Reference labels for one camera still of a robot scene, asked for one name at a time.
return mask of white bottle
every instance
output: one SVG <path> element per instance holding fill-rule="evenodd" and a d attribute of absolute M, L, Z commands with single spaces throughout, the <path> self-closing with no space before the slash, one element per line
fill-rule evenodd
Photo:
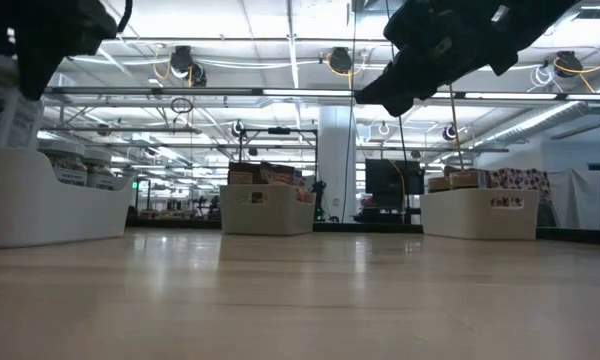
<path fill-rule="evenodd" d="M 43 106 L 20 93 L 18 80 L 18 62 L 0 55 L 0 147 L 33 149 Z"/>

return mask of wooden floor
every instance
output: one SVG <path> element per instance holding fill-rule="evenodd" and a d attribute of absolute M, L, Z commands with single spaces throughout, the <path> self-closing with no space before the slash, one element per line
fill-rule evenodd
<path fill-rule="evenodd" d="M 0 250 L 0 359 L 600 360 L 600 247 L 135 230 Z"/>

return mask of white curtain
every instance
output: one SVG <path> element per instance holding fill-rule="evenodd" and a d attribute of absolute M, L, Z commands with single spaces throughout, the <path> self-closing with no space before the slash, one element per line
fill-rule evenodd
<path fill-rule="evenodd" d="M 600 171 L 569 169 L 548 175 L 557 225 L 600 230 Z"/>

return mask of white pillar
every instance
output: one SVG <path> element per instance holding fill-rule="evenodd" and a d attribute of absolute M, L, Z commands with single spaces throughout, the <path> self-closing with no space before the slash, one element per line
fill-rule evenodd
<path fill-rule="evenodd" d="M 356 124 L 355 117 L 350 117 L 351 108 L 347 106 L 323 106 L 318 122 L 319 177 L 327 184 L 322 207 L 328 215 L 346 223 L 354 222 L 356 212 Z"/>

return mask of ceiling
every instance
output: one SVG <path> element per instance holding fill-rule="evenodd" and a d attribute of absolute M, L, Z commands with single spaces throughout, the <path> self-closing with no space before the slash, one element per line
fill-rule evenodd
<path fill-rule="evenodd" d="M 118 19 L 124 9 L 124 0 L 102 0 L 109 13 Z M 581 3 L 569 14 L 578 13 Z M 348 12 L 347 0 L 293 0 L 291 12 L 287 2 L 274 0 L 215 0 L 213 2 L 186 0 L 135 0 L 129 26 L 120 39 L 105 42 L 101 52 L 93 57 L 66 59 L 58 68 L 50 86 L 88 87 L 184 87 L 182 79 L 167 73 L 168 54 L 175 45 L 190 45 L 194 59 L 204 66 L 208 88 L 284 88 L 284 89 L 348 89 L 346 76 L 337 76 L 320 59 L 334 46 L 345 46 L 352 51 L 354 61 L 364 67 L 354 76 L 353 88 L 359 89 L 381 74 L 384 65 L 391 60 L 391 47 L 384 41 L 382 30 L 386 24 L 386 12 L 380 10 L 359 17 Z M 293 28 L 295 44 L 288 37 Z M 355 31 L 355 43 L 352 41 Z M 547 86 L 533 84 L 537 66 L 557 51 L 574 51 L 585 68 L 600 65 L 600 19 L 573 19 L 560 21 L 531 48 L 519 54 L 519 64 L 501 77 L 489 69 L 480 69 L 454 84 L 456 91 L 500 92 L 570 92 L 580 91 L 582 80 L 554 79 Z M 298 76 L 294 80 L 292 63 L 298 63 Z M 600 77 L 600 71 L 588 75 L 591 81 Z M 73 97 L 73 100 L 100 101 L 97 93 Z M 114 100 L 140 100 L 142 97 L 113 97 Z M 105 107 L 102 104 L 88 107 L 78 114 L 81 106 L 67 106 L 63 119 L 75 116 L 69 125 L 89 127 L 107 123 L 114 127 L 143 127 L 147 129 L 176 127 L 186 124 L 202 130 L 202 134 L 152 133 L 155 146 L 160 143 L 231 144 L 236 139 L 230 128 L 237 119 L 248 127 L 267 128 L 286 126 L 303 129 L 315 128 L 319 121 L 319 108 L 324 106 L 312 99 L 294 101 L 266 101 L 241 99 L 236 96 L 192 98 L 196 109 L 189 114 L 174 113 L 168 106 Z M 459 127 L 466 130 L 463 137 L 483 134 L 503 121 L 538 105 L 528 107 L 506 104 L 459 103 L 457 107 Z M 60 108 L 48 106 L 45 110 L 46 126 L 60 124 Z M 356 106 L 354 110 L 358 129 L 358 142 L 382 144 L 400 143 L 398 119 L 389 116 L 380 106 Z M 448 146 L 441 139 L 442 128 L 451 122 L 451 109 L 445 102 L 426 102 L 415 106 L 404 117 L 404 140 L 410 146 Z M 383 135 L 380 126 L 389 126 Z M 117 134 L 100 136 L 93 132 L 55 132 L 55 135 L 78 136 L 84 141 L 100 143 L 130 142 L 141 134 Z M 280 136 L 261 135 L 253 144 L 298 144 L 297 136 L 281 140 Z M 145 159 L 137 148 L 116 148 L 116 154 L 128 157 L 133 163 L 156 162 Z M 227 154 L 212 149 L 174 149 L 177 154 L 200 164 L 226 163 Z M 360 154 L 364 159 L 369 152 Z M 312 159 L 311 150 L 260 151 L 252 160 L 300 161 Z"/>

